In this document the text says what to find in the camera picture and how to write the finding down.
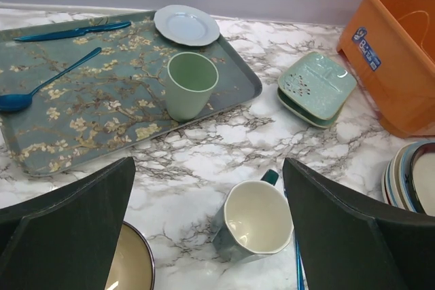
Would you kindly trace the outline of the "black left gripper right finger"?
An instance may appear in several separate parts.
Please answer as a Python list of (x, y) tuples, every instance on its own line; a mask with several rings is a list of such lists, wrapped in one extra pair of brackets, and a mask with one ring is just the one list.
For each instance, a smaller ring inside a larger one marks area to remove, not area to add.
[(433, 289), (434, 218), (379, 202), (294, 158), (283, 182), (310, 289)]

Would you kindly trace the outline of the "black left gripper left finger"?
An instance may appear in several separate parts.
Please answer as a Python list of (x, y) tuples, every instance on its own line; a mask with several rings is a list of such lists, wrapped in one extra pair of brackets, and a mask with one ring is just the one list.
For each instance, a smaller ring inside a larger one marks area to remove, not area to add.
[(2, 289), (104, 289), (135, 178), (122, 158), (1, 209)]

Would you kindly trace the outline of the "watermelon pattern white plate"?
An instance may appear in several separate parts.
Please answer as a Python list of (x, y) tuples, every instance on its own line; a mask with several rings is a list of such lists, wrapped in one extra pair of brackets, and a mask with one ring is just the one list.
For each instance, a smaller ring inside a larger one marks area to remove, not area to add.
[(413, 203), (411, 201), (411, 196), (408, 193), (408, 189), (407, 189), (407, 185), (406, 185), (405, 173), (407, 173), (409, 171), (409, 168), (407, 167), (407, 164), (410, 163), (411, 156), (412, 156), (413, 152), (418, 148), (418, 146), (420, 146), (420, 145), (417, 145), (415, 147), (409, 147), (407, 149), (406, 153), (403, 155), (403, 157), (401, 159), (401, 162), (400, 162), (400, 170), (401, 170), (400, 177), (399, 177), (399, 179), (400, 179), (400, 190), (401, 190), (401, 192), (402, 192), (402, 194), (404, 196), (404, 199), (406, 200), (407, 206), (410, 209), (415, 209), (415, 207), (414, 207), (414, 205), (413, 205)]

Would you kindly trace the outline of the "red rimmed beige plate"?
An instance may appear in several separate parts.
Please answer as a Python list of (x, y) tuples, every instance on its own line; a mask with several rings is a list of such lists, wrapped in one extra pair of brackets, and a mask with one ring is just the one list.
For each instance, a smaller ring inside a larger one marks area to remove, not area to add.
[(416, 148), (410, 168), (408, 188), (415, 210), (434, 216), (434, 142)]

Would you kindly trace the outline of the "cream pink branch plate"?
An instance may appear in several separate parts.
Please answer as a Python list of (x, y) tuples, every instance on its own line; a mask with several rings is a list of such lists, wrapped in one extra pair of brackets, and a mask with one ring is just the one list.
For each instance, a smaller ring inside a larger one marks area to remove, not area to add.
[(411, 212), (415, 212), (415, 209), (410, 209), (407, 206), (406, 200), (400, 190), (400, 162), (409, 147), (415, 147), (421, 144), (423, 144), (423, 141), (406, 144), (396, 152), (395, 156), (387, 164), (386, 186), (391, 203), (393, 204), (392, 206)]

